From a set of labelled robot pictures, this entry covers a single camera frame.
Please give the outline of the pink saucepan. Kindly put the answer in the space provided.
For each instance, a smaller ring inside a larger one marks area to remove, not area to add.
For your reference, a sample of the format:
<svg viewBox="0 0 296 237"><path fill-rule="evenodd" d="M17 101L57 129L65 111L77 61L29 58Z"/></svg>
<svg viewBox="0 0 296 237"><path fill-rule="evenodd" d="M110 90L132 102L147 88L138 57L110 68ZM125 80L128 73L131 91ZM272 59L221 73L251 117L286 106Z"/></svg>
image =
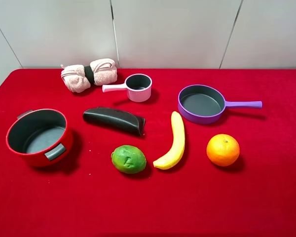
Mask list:
<svg viewBox="0 0 296 237"><path fill-rule="evenodd" d="M144 102L151 96L152 79L145 74L133 74L126 78L123 84L103 85L103 92L127 92L127 97L133 102Z"/></svg>

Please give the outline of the orange fruit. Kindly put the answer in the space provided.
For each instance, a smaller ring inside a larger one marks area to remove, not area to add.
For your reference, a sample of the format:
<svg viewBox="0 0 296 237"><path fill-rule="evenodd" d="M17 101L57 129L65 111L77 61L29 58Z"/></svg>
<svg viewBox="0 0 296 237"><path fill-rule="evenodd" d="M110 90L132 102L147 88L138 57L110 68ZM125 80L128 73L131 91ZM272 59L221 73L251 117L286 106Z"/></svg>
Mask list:
<svg viewBox="0 0 296 237"><path fill-rule="evenodd" d="M235 138L227 134L217 134L208 142L206 154L218 166L232 165L240 155L240 146Z"/></svg>

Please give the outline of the pink rolled towel black band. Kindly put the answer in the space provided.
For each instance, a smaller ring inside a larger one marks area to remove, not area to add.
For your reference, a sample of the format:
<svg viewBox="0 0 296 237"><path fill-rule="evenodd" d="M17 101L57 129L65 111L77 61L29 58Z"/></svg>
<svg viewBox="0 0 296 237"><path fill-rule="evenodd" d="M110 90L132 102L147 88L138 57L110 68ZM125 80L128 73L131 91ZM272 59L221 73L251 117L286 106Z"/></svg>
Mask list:
<svg viewBox="0 0 296 237"><path fill-rule="evenodd" d="M117 67L110 58L92 61L88 66L61 65L61 78L67 89L81 93L91 86L102 86L117 81Z"/></svg>

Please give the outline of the yellow banana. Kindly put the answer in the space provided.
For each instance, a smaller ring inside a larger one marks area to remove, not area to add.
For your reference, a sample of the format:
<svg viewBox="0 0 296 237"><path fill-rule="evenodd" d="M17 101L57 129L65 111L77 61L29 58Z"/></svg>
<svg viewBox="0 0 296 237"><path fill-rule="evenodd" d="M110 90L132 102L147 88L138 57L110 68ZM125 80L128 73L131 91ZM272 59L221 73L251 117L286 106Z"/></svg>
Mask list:
<svg viewBox="0 0 296 237"><path fill-rule="evenodd" d="M167 170L174 167L182 158L185 151L185 127L181 115L173 111L171 114L173 143L170 150L153 162L155 168Z"/></svg>

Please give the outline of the purple frying pan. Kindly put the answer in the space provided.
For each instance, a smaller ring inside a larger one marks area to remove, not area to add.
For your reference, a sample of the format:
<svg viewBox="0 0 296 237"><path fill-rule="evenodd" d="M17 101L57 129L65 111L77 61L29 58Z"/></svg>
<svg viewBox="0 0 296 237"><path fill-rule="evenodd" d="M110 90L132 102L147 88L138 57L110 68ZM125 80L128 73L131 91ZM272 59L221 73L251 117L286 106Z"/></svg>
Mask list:
<svg viewBox="0 0 296 237"><path fill-rule="evenodd" d="M180 114L193 123L216 122L227 108L262 108L262 101L230 102L216 89L201 84L189 85L178 94Z"/></svg>

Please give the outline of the green lime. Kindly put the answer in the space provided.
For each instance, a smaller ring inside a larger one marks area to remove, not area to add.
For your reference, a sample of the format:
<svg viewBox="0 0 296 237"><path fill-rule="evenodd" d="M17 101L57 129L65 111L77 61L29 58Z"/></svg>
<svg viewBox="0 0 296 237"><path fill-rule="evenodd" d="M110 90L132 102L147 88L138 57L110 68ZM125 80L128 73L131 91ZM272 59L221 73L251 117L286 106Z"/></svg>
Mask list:
<svg viewBox="0 0 296 237"><path fill-rule="evenodd" d="M147 160L144 153L135 146L122 145L111 154L115 168L126 174L136 174L143 171Z"/></svg>

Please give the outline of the red tablecloth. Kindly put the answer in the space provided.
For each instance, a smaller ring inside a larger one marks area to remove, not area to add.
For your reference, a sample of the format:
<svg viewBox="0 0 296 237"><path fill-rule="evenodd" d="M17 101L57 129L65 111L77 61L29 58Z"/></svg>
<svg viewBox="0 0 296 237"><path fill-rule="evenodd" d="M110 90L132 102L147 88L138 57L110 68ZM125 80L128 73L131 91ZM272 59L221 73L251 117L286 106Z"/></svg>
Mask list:
<svg viewBox="0 0 296 237"><path fill-rule="evenodd" d="M0 87L0 237L296 237L296 70L141 69L151 98L98 87L70 93L58 69L19 69ZM207 126L185 121L186 146L169 170L153 167L172 145L171 113L191 84L219 90L228 101L262 101L233 109ZM83 112L107 107L146 119L141 136L87 123ZM74 131L71 153L31 168L5 137L28 111L61 111ZM240 155L213 164L210 139L227 134ZM111 161L122 145L140 149L143 171L126 174Z"/></svg>

